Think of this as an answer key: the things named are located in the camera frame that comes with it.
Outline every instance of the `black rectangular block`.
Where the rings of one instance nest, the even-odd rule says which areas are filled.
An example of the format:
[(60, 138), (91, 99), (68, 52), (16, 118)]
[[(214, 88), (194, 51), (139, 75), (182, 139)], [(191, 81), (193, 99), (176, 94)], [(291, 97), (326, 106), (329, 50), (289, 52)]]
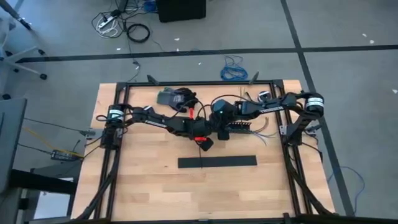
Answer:
[(179, 158), (178, 168), (256, 166), (256, 156), (218, 156)]

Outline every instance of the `white sticker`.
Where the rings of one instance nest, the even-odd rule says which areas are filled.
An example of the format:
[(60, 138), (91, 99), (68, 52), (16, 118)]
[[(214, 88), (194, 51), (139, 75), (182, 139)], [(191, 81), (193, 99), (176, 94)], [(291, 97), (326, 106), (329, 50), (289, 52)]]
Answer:
[(275, 108), (269, 108), (269, 109), (264, 109), (264, 110), (260, 110), (260, 113), (268, 113), (271, 111), (279, 111), (279, 110), (283, 110), (284, 108), (281, 106), (275, 107)]
[(314, 101), (323, 103), (323, 99), (318, 98), (318, 97), (311, 97), (308, 99), (308, 102), (314, 102)]
[(121, 121), (123, 121), (123, 111), (119, 111), (119, 110), (110, 110), (109, 111), (109, 115), (111, 117), (111, 119), (113, 118), (117, 118), (120, 119)]
[(305, 105), (305, 107), (307, 108), (307, 107), (309, 107), (309, 106), (315, 106), (315, 105), (323, 107), (323, 103), (317, 102), (317, 101), (308, 102), (308, 103)]
[(145, 121), (145, 123), (151, 124), (151, 125), (154, 125), (154, 126), (158, 126), (158, 127), (161, 127), (161, 128), (166, 128), (167, 127), (164, 124), (159, 124), (159, 123), (156, 123), (156, 122), (153, 122), (153, 121)]

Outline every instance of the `yellow cable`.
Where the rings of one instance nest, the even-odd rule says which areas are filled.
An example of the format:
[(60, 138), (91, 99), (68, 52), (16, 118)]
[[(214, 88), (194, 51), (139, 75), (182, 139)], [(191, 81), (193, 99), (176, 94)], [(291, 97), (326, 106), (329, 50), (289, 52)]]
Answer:
[(23, 128), (23, 130), (29, 132), (31, 135), (35, 136), (38, 140), (42, 141), (47, 147), (49, 147), (49, 148), (51, 148), (51, 149), (53, 149), (53, 150), (57, 150), (57, 151), (64, 152), (64, 153), (69, 153), (69, 154), (78, 156), (78, 157), (80, 157), (80, 158), (83, 158), (83, 157), (84, 157), (84, 156), (82, 156), (82, 155), (79, 154), (79, 153), (75, 153), (75, 152), (71, 152), (71, 151), (67, 151), (67, 150), (63, 150), (63, 149), (59, 149), (59, 148), (57, 148), (57, 147), (54, 147), (54, 146), (52, 146), (49, 142), (47, 142), (42, 136), (40, 136), (39, 134), (37, 134), (36, 132), (30, 130), (29, 128), (25, 128), (25, 127), (22, 127), (22, 128)]

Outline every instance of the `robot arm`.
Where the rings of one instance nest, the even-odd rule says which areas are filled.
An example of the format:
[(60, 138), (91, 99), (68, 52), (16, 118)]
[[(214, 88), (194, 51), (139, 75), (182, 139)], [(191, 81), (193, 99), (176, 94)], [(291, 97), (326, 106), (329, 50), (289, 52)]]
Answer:
[[(124, 120), (124, 111), (129, 111), (126, 116), (131, 115), (131, 118)], [(118, 136), (121, 136), (124, 128), (134, 123), (146, 123), (164, 128), (171, 134), (194, 140), (204, 151), (209, 150), (213, 145), (213, 141), (207, 137), (211, 134), (211, 126), (205, 118), (167, 117), (155, 113), (151, 106), (141, 108), (131, 105), (111, 105), (101, 138), (101, 146), (111, 149), (120, 146)]]
[[(229, 133), (225, 127), (237, 120), (250, 120), (266, 113), (280, 110), (292, 110), (299, 117), (294, 124), (286, 127), (284, 141), (288, 144), (300, 145), (302, 143), (302, 132), (308, 124), (323, 116), (323, 97), (318, 93), (287, 93), (284, 96), (270, 99), (268, 92), (259, 95), (259, 102), (237, 101), (234, 105), (225, 100), (218, 100), (212, 105), (213, 113), (210, 121), (215, 124), (218, 139), (228, 140)], [(299, 106), (299, 99), (305, 99), (303, 107)]]

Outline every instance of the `table leg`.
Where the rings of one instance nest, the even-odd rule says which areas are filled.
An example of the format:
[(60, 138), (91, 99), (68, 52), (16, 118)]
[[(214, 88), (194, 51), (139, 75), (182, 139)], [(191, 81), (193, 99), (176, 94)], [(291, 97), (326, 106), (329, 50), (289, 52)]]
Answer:
[(61, 194), (74, 194), (77, 184), (67, 180), (46, 177), (21, 170), (11, 170), (10, 187), (22, 187)]

